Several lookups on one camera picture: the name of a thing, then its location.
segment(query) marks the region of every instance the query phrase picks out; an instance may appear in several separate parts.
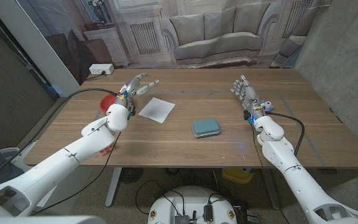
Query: white robotic arm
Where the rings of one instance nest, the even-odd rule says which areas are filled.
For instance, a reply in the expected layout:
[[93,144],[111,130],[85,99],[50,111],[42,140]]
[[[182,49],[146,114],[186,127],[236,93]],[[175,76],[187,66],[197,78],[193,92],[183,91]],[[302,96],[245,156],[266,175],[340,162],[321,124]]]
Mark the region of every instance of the white robotic arm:
[[236,80],[232,92],[242,101],[244,109],[252,116],[252,124],[260,132],[258,143],[265,158],[284,176],[296,199],[299,201],[309,223],[358,223],[358,211],[332,199],[301,165],[294,155],[292,144],[284,137],[283,128],[266,116],[254,89],[244,76]]
[[[129,113],[134,113],[132,94],[139,81],[147,74],[133,78],[131,93],[122,95],[108,109],[107,116],[93,121],[81,132],[82,138],[57,151],[26,173],[0,184],[0,217],[28,216],[38,202],[79,164],[114,142],[113,134],[126,129]],[[158,80],[141,88],[142,94],[158,83]]]

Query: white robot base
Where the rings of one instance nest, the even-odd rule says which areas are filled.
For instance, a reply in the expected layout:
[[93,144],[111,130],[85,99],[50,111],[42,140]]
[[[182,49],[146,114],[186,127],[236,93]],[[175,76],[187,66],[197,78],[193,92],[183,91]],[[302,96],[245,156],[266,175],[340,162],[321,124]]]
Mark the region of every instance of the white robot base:
[[161,196],[152,205],[148,224],[189,222],[237,223],[237,217],[232,205],[224,197],[206,187],[194,185],[182,186],[173,189],[173,191],[168,191],[164,196]]

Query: printed backdrop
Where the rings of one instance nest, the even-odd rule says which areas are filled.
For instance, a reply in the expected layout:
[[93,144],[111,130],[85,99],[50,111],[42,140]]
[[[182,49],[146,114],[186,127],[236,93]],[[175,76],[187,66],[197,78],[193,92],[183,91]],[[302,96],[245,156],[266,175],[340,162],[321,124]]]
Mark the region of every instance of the printed backdrop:
[[115,68],[295,64],[319,0],[17,0],[79,84]]

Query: white power strip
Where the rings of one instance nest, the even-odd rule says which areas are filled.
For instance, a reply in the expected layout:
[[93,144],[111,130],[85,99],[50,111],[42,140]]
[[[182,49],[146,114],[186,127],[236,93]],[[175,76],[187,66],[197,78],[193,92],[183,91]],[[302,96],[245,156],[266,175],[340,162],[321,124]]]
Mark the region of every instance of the white power strip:
[[106,74],[112,74],[114,67],[112,64],[93,64],[90,66],[89,71],[92,75],[102,74],[103,71],[105,71]]

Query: blue box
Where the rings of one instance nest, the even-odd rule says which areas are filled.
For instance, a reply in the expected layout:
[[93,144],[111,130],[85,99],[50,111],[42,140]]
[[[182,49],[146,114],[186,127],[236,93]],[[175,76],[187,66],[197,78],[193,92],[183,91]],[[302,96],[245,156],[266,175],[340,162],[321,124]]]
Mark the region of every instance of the blue box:
[[221,131],[215,118],[194,121],[192,126],[194,136],[196,136],[196,138],[214,136],[219,134]]

